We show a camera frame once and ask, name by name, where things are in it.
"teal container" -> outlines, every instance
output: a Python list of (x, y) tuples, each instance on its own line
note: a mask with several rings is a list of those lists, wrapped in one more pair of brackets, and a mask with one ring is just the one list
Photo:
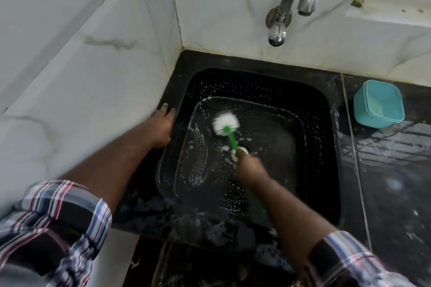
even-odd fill
[(359, 124), (384, 128), (404, 120), (400, 90), (391, 83), (370, 79), (353, 97), (355, 119)]

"person's left hand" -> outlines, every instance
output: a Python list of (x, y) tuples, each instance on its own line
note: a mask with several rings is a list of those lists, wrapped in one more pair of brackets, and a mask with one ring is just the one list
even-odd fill
[(153, 148), (159, 149), (166, 146), (171, 138), (169, 137), (175, 119), (175, 109), (172, 108), (168, 113), (168, 104), (162, 105), (160, 110), (156, 110), (148, 118), (144, 125), (150, 134)]

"countertop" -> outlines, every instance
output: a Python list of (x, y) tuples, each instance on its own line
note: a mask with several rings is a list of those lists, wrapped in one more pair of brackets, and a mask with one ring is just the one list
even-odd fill
[[(351, 99), (368, 78), (185, 50), (160, 104), (179, 108), (188, 82), (205, 68), (226, 68), (307, 83), (328, 99), (336, 127), (341, 197), (338, 228), (347, 230), (418, 286), (431, 283), (431, 88), (395, 83), (406, 120), (376, 130), (354, 121)], [(229, 252), (291, 271), (273, 229), (205, 213), (175, 213), (155, 183), (162, 150), (132, 177), (113, 227), (139, 235)]]

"faucet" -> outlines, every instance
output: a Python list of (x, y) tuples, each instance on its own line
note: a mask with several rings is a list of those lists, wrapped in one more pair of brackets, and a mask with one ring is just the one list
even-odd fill
[[(299, 0), (298, 14), (310, 16), (316, 9), (318, 0)], [(281, 46), (286, 40), (287, 28), (292, 21), (292, 4), (294, 0), (281, 0), (280, 6), (273, 8), (266, 16), (266, 27), (269, 29), (268, 42), (273, 47)]]

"hand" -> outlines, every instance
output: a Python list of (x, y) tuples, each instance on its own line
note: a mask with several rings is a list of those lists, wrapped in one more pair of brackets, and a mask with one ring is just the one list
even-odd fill
[(172, 125), (175, 119), (175, 109), (172, 108), (168, 113), (168, 104), (162, 105), (160, 110), (156, 110), (143, 125), (150, 135), (153, 148), (159, 149), (165, 147), (171, 138), (169, 137)]
[(260, 181), (270, 179), (258, 158), (239, 152), (237, 156), (239, 158), (237, 178), (245, 187), (253, 190)]

